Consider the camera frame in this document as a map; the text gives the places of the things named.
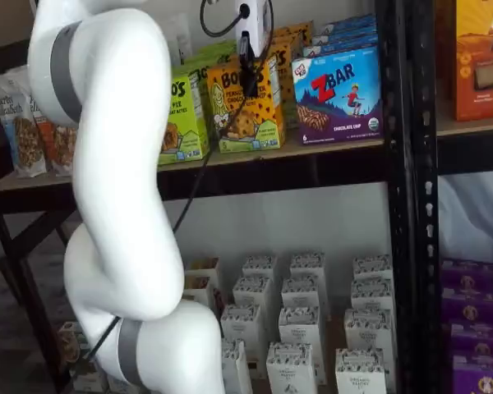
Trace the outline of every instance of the purple snack box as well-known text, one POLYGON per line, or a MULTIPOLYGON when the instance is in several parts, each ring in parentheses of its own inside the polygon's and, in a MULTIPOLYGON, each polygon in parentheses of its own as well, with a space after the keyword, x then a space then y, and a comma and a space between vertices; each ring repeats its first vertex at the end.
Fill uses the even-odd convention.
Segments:
POLYGON ((478 355, 493 355, 493 324, 453 322, 451 347, 478 355))
POLYGON ((454 355, 453 393, 493 393, 493 357, 489 355, 454 355))
POLYGON ((478 290, 493 293, 493 263, 461 259, 442 259, 442 287, 478 290))
POLYGON ((441 318, 493 323, 493 294, 443 288, 441 318))

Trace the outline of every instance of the blue snack box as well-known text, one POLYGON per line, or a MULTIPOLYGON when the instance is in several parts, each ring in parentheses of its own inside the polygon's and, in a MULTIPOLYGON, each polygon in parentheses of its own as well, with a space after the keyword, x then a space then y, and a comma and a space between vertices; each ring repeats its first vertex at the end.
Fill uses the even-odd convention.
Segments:
POLYGON ((376 46, 297 59, 293 79, 303 144, 383 135, 376 46))
POLYGON ((343 41, 342 43, 333 43, 326 45, 316 45, 312 47, 305 47, 303 49, 303 57, 314 57, 319 55, 325 55, 326 53, 348 51, 356 48, 370 47, 378 43, 378 35, 366 35, 364 37, 358 37, 357 39, 351 39, 349 41, 343 41))
POLYGON ((355 16, 353 18, 348 18, 342 21, 337 21, 323 25, 318 29, 318 34, 331 35, 336 31, 357 29, 359 27, 372 25, 372 24, 376 24, 376 17, 374 14, 355 16))
POLYGON ((369 34, 376 34, 376 25, 365 26, 360 29, 343 30, 333 34, 315 35, 311 38, 312 45, 324 45, 342 42, 356 37, 362 37, 369 34))

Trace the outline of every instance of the granola bag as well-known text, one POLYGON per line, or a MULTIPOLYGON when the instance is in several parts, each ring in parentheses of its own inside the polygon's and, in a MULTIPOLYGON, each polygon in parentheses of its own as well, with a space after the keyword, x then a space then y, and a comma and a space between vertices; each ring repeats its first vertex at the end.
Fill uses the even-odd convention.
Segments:
POLYGON ((18 175, 33 177, 46 172, 44 149, 29 98, 5 76, 0 76, 0 120, 18 175))
POLYGON ((31 97, 27 67, 22 66, 7 72, 6 78, 13 80, 23 94, 29 97, 30 108, 44 142, 46 159, 60 176, 70 176, 73 170, 73 154, 75 152, 76 129, 57 126, 40 110, 31 97))

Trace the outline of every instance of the cable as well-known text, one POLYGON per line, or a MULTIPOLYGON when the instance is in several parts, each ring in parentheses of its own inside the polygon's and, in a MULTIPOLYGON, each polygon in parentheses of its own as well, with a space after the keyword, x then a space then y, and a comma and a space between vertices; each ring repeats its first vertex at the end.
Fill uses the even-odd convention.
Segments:
MULTIPOLYGON (((205 9, 205 3, 206 3, 206 1, 207 0, 202 0, 202 3, 201 3, 200 23, 201 23, 201 26, 203 26, 203 30, 205 31, 205 33, 207 33, 207 35, 209 35, 210 37, 220 37, 221 35, 227 34, 239 22, 239 20, 241 20, 243 18, 244 12, 241 11, 240 15, 237 17, 237 18, 239 18, 239 20, 237 20, 237 18, 236 18, 232 22, 232 24, 229 27, 227 27, 227 29, 225 29, 226 31, 223 30, 224 33, 219 32, 219 33, 222 33, 222 34, 219 34, 217 36, 213 36, 212 34, 217 34, 217 33, 207 32, 207 29, 206 29, 206 27, 204 25, 204 21, 203 21, 203 19, 204 19, 203 18, 203 10, 205 9)), ((248 86, 248 89, 246 90, 245 94, 243 95, 243 100, 241 101, 241 105, 239 106, 239 108, 237 109, 237 111, 228 120, 227 125, 224 127, 225 130, 228 130, 230 128, 230 126, 236 121, 237 116, 239 115, 239 113, 241 112, 241 110, 243 109, 243 107, 245 107, 245 105, 247 104, 248 96, 251 94, 251 91, 254 89, 254 86, 256 86, 256 81, 257 81, 257 79, 258 79, 261 71, 263 70, 263 67, 265 66, 265 63, 266 63, 266 59, 268 58, 269 53, 270 53, 270 45, 272 44, 272 38, 274 37, 274 9, 272 7, 272 0, 267 0, 267 1, 269 3, 269 8, 270 8, 270 33, 269 33, 269 39, 267 41, 267 44, 265 45, 265 48, 263 49, 263 52, 261 53, 261 56, 260 56, 260 65, 259 65, 259 67, 256 70, 256 77, 252 80, 250 86, 248 86)), ((197 190, 199 189, 200 182, 202 181, 203 176, 205 175, 205 172, 206 172, 206 168, 208 167, 208 161, 210 160, 210 156, 215 151, 215 148, 217 146, 218 146, 218 143, 213 143, 210 146, 209 152, 206 154, 205 160, 203 161, 203 165, 200 168, 199 172, 197 173, 197 178, 196 178, 196 181, 194 182, 194 186, 191 189, 191 192, 190 192, 190 196, 188 198, 188 201, 187 201, 184 209, 182 210, 181 215, 179 216, 179 219, 175 223, 175 226, 173 227, 173 233, 174 234, 177 232, 177 230, 181 226, 181 223, 184 220, 184 217, 187 215, 187 212, 188 212, 188 209, 191 206, 191 203, 193 202, 194 198, 196 197, 196 193, 197 193, 197 190)), ((108 325, 108 327, 106 328, 106 331, 104 331, 104 334, 100 337, 100 339, 97 342, 97 344, 93 347, 93 349, 91 349, 91 351, 87 355, 84 356, 84 360, 86 362, 90 362, 95 357, 95 355, 99 351, 100 347, 106 341, 106 338, 108 338, 109 334, 112 332, 112 330, 115 328, 115 326, 117 326, 117 323, 120 320, 121 320, 121 318, 119 318, 118 316, 115 316, 113 318, 112 322, 108 325)), ((77 379, 77 377, 78 377, 78 374, 76 374, 75 376, 73 376, 71 378, 70 382, 66 385, 65 389, 62 390, 62 392, 69 392, 70 389, 71 389, 71 385, 73 384, 73 382, 75 381, 75 379, 77 379)))

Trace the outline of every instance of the orange snack box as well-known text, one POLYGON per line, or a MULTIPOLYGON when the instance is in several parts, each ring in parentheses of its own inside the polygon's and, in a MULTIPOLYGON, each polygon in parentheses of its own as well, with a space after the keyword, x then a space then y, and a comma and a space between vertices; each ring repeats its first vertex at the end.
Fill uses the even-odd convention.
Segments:
POLYGON ((493 0, 456 0, 456 118, 493 117, 493 0))

